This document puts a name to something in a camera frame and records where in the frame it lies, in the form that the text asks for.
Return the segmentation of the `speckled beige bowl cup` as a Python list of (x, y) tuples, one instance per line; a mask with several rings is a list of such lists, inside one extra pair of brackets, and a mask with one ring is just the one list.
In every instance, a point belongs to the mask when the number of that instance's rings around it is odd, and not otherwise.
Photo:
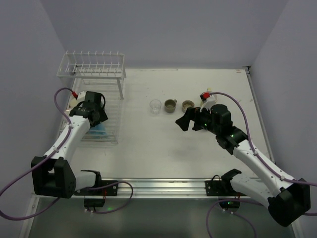
[(182, 102), (181, 109), (183, 113), (186, 113), (188, 108), (194, 108), (195, 103), (191, 100), (185, 100)]

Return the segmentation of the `olive green mug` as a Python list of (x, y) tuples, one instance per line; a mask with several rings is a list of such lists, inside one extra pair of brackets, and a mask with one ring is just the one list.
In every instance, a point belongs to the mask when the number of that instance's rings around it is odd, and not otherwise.
[(176, 99), (168, 99), (164, 103), (164, 110), (167, 113), (171, 114), (171, 113), (175, 112), (176, 105), (177, 105)]

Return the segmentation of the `light blue mug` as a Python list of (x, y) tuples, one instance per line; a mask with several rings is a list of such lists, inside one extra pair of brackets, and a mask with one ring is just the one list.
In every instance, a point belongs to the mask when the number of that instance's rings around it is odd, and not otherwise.
[(113, 133), (107, 131), (104, 124), (98, 124), (88, 130), (85, 134), (84, 139), (86, 140), (112, 140)]

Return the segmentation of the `clear drinking glass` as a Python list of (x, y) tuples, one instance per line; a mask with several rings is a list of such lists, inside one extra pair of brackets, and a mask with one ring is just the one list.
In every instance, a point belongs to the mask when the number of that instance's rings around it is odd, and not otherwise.
[(150, 111), (152, 114), (158, 114), (161, 110), (161, 101), (158, 99), (153, 99), (150, 101)]

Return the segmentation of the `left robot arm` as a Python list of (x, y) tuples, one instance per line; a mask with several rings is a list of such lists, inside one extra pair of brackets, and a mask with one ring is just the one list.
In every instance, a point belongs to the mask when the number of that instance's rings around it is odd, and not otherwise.
[(31, 162), (36, 195), (70, 198), (75, 192), (101, 185), (101, 174), (94, 170), (74, 173), (70, 162), (84, 135), (108, 119), (106, 99), (98, 92), (86, 91), (84, 97), (67, 113), (67, 124), (53, 146)]

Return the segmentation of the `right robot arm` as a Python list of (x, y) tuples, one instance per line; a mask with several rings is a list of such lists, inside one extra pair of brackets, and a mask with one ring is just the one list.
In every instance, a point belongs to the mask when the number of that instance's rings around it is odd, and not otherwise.
[(210, 110), (188, 108), (175, 122), (187, 131), (193, 121), (194, 131), (206, 130), (215, 135), (219, 146), (243, 162), (260, 182), (253, 181), (234, 169), (221, 179), (230, 187), (268, 209), (272, 218), (287, 227), (311, 208), (310, 185), (303, 178), (296, 180), (283, 172), (262, 152), (255, 148), (247, 134), (233, 125), (227, 106), (216, 104)]

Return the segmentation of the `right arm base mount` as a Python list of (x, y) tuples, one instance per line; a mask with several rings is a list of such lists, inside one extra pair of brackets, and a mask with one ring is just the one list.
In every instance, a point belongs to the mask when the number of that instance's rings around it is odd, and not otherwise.
[[(217, 196), (218, 200), (223, 200), (219, 197), (233, 197), (233, 199), (240, 199), (240, 196), (244, 194), (235, 191), (230, 182), (237, 176), (242, 174), (241, 171), (237, 169), (232, 169), (222, 176), (214, 175), (210, 180), (205, 181), (206, 196)], [(225, 211), (236, 212), (240, 208), (240, 202), (220, 202), (220, 207)]]

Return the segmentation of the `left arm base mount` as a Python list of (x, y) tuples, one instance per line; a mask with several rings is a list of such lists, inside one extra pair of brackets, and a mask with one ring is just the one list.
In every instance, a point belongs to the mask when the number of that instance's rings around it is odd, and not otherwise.
[(82, 170), (95, 175), (95, 183), (92, 187), (84, 188), (78, 193), (83, 196), (93, 196), (84, 198), (84, 207), (89, 212), (97, 212), (97, 208), (102, 208), (106, 202), (106, 196), (117, 196), (118, 180), (103, 180), (101, 173), (92, 170)]

